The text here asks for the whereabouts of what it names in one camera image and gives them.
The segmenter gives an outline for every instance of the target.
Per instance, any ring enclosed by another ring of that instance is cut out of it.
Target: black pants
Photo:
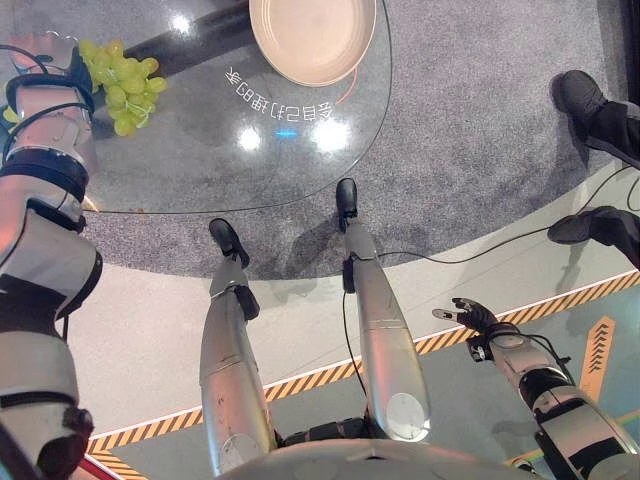
[[[592,120],[586,144],[640,170],[640,107],[607,103]]]
[[[613,245],[640,270],[640,218],[631,212],[612,209],[591,217],[589,237]]]
[[[640,107],[609,102],[595,116],[586,144],[605,150],[640,170]],[[589,236],[613,245],[640,270],[640,218],[617,210],[592,218]]]

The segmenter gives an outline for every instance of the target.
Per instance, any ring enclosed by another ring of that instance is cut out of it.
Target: gray carpet
[[[626,98],[618,0],[387,3],[389,110],[349,172],[382,250],[430,254],[477,238],[544,206],[610,159],[576,148],[549,85],[580,68],[611,97]],[[252,278],[338,270],[333,190],[225,214],[253,257]],[[211,217],[89,214],[85,232],[108,263],[208,276],[218,261]]]

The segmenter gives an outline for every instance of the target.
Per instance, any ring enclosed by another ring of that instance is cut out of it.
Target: orange arrow sign
[[[604,382],[604,375],[607,372],[609,353],[613,345],[613,333],[616,329],[616,322],[609,317],[602,317],[598,320],[587,336],[587,350],[582,363],[582,378],[580,388],[594,402],[600,398],[600,390]]]

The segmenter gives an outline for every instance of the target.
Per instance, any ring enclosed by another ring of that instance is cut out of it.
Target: floor
[[[618,285],[614,281],[606,290],[616,290]],[[578,295],[598,295],[597,288]],[[521,324],[521,330],[545,335],[560,355],[570,356],[568,367],[576,382],[581,388],[589,388],[604,411],[618,419],[636,440],[640,439],[640,379],[634,373],[634,365],[640,360],[640,346],[635,341],[640,333],[635,315],[640,307],[639,293],[640,285],[636,285],[542,318],[536,318],[532,309],[525,309],[531,313],[524,317],[516,317],[526,319],[533,314],[531,320]],[[552,303],[545,308],[553,311],[557,307]],[[420,357],[431,397],[430,443],[494,462],[525,457],[543,478],[554,478],[534,441],[537,425],[531,412],[495,366],[490,362],[474,364],[464,342],[449,346],[445,341],[438,349],[439,343],[435,344],[436,351]],[[601,375],[593,368],[596,348],[602,362],[598,364],[603,369]],[[325,384],[321,381],[300,393],[294,390],[280,389],[289,393],[278,394],[269,404],[274,425],[285,438],[315,425],[362,415],[365,400],[353,375]],[[113,465],[124,462],[147,478],[209,478],[207,449],[200,441],[203,427],[196,414],[176,414],[152,424],[155,429],[134,428],[124,446],[106,449],[117,459],[110,461],[115,462]],[[185,423],[193,426],[180,428]],[[138,431],[148,439],[136,440]],[[116,434],[107,438],[124,437]],[[105,455],[103,451],[96,458],[107,458]]]
[[[223,3],[153,2],[153,15],[144,0],[126,9],[98,0],[60,5],[4,3],[0,26],[40,25],[132,45],[165,31],[178,13],[197,18]],[[462,0],[387,6],[388,112],[370,151],[348,172],[381,252],[464,258],[576,211],[621,167],[575,142],[573,125],[550,95],[555,75],[581,68],[608,96],[626,98],[617,0],[491,0],[473,10]],[[3,64],[0,74],[6,71]],[[159,129],[153,140],[161,146],[171,135]],[[624,208],[636,176],[620,174],[594,203]],[[249,275],[262,316],[249,334],[264,383],[346,358],[333,188],[282,207],[225,214],[253,257]],[[219,258],[206,228],[212,216],[87,214],[85,234],[107,264],[73,315],[70,345],[96,433],[198,405],[198,346]],[[429,312],[454,295],[505,312],[631,269],[615,250],[561,247],[544,234],[473,263],[442,266],[409,256],[384,263],[414,337],[451,327]],[[351,302],[347,313],[357,345]]]
[[[549,225],[579,209],[620,166],[612,160],[546,207],[437,257],[466,258],[516,234]],[[636,177],[630,170],[614,177],[593,204],[624,208]],[[639,201],[640,192],[636,192],[632,202]],[[219,258],[211,255],[212,268]],[[449,305],[454,296],[475,298],[496,312],[506,312],[632,268],[613,248],[594,242],[564,247],[539,233],[473,262],[439,265],[417,260],[388,267],[387,275],[413,337],[419,338],[451,328],[430,312]],[[98,287],[74,313],[70,328],[82,401],[91,407],[96,433],[199,404],[199,345],[209,306],[209,283],[201,277],[105,266]],[[251,285],[262,307],[260,317],[249,323],[249,336],[263,383],[346,358],[340,276],[256,280]],[[348,300],[349,331],[357,351],[355,301]]]

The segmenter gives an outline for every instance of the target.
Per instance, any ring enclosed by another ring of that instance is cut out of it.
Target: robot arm
[[[78,408],[71,352],[54,322],[95,287],[102,258],[79,236],[95,164],[91,82],[76,42],[13,38],[7,99],[21,123],[0,167],[0,423],[46,478],[66,478],[93,428]]]
[[[540,427],[536,442],[557,478],[637,478],[638,445],[555,361],[517,326],[499,323],[482,305],[464,298],[453,302],[463,311],[438,309],[434,316],[480,334],[467,341],[471,356],[476,362],[493,360],[531,409]]]

